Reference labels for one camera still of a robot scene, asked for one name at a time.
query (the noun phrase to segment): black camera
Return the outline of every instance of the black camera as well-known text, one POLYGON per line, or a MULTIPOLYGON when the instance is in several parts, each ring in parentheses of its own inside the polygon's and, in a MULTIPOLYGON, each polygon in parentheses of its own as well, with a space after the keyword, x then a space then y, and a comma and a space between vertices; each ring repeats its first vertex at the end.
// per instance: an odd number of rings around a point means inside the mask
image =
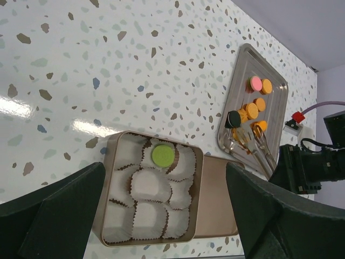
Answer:
POLYGON ((279 148, 278 165, 269 182, 296 194, 316 194, 321 182, 345 179, 345 111, 324 117, 332 145, 302 139, 298 146, 279 148), (311 151, 303 144, 309 141, 321 147, 311 151))

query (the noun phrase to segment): metal tray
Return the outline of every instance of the metal tray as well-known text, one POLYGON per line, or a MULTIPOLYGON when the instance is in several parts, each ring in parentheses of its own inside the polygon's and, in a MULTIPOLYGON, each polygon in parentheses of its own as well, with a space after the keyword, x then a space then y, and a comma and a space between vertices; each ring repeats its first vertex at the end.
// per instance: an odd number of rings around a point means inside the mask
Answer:
POLYGON ((284 115, 288 97, 287 81, 261 56, 250 44, 241 46, 235 70, 230 84, 223 117, 219 125, 218 145, 225 153, 234 156, 244 164, 262 172, 252 155, 248 155, 236 141, 228 139, 229 129, 225 128, 225 120, 229 111, 236 111, 243 105, 252 103, 256 98, 262 97, 266 102, 266 110, 259 112, 255 120, 249 120, 246 124, 255 121, 266 120, 268 128, 265 132, 268 148, 273 157, 278 158, 279 143, 284 124, 284 115), (261 94, 250 91, 248 80, 252 76, 261 79, 267 78, 272 82, 271 94, 261 94))

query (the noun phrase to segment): black cable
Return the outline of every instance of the black cable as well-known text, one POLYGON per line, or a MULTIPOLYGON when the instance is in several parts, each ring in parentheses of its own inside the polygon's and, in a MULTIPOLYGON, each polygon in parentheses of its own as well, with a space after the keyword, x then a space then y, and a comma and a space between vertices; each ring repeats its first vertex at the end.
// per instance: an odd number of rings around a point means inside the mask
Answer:
POLYGON ((309 148, 307 148, 305 145, 304 145, 304 141, 307 141, 307 142, 310 142, 318 147, 322 147, 322 148, 333 148, 333 149, 337 149, 336 146, 334 145, 328 145, 328 144, 323 144, 323 143, 320 143, 320 142, 317 142, 313 139, 309 139, 309 138, 303 138, 301 140, 301 147, 303 148, 304 151, 307 151, 307 152, 311 152, 311 153, 319 153, 321 151, 313 151, 313 150, 310 150, 309 148))

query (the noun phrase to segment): gray wall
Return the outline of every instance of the gray wall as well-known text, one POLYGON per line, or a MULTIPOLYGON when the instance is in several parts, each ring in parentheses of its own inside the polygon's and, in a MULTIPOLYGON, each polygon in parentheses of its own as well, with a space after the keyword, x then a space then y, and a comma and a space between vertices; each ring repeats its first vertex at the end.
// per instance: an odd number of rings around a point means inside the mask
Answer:
POLYGON ((232 0, 308 66, 345 64, 344 0, 232 0))
MULTIPOLYGON (((345 101, 345 65, 318 73, 318 103, 322 101, 345 101)), ((316 112, 316 140, 331 144, 323 117, 344 111, 344 106, 328 105, 316 112)), ((345 209, 345 181, 324 182, 315 201, 345 209)))

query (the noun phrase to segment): rectangular box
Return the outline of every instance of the rectangular box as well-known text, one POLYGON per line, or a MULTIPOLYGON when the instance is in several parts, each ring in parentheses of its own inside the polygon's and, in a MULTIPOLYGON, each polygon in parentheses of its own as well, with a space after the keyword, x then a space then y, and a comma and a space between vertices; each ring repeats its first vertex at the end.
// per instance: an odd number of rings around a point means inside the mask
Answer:
POLYGON ((188 242, 192 240, 194 238, 195 231, 196 231, 196 221, 197 221, 197 213, 198 213, 203 161, 204 161, 204 154, 202 150, 195 146, 191 146, 191 145, 187 145, 184 143, 171 141, 167 139, 156 138, 150 135, 136 133, 132 131, 124 131, 124 132, 111 135, 107 143, 107 153, 104 159, 104 166, 106 168, 105 182, 104 182, 101 198, 98 204, 96 216, 95 216, 93 227, 92 227, 93 231, 95 232, 99 240, 102 242, 102 244, 108 247, 125 247, 125 246, 146 246, 149 244, 180 243, 180 242, 188 242), (126 242, 115 243, 115 244, 107 244, 104 241, 102 232, 104 228, 106 209, 107 209, 107 204, 109 200, 109 189, 111 186, 111 180, 112 180, 112 176, 114 172, 115 158, 116 158, 116 153, 118 152, 118 143, 121 137, 124 134, 128 134, 128 133, 139 135, 147 139, 155 138, 155 139, 159 139, 163 141, 169 141, 174 144, 181 144, 183 146, 190 147, 194 151, 195 156, 196 156, 196 170, 194 174, 193 185, 191 186, 189 190, 189 194, 192 197, 192 202, 191 202, 191 205, 189 206, 190 220, 189 220, 189 226, 188 226, 187 232, 183 236, 176 239, 158 238, 158 239, 153 239, 153 240, 129 240, 126 242))

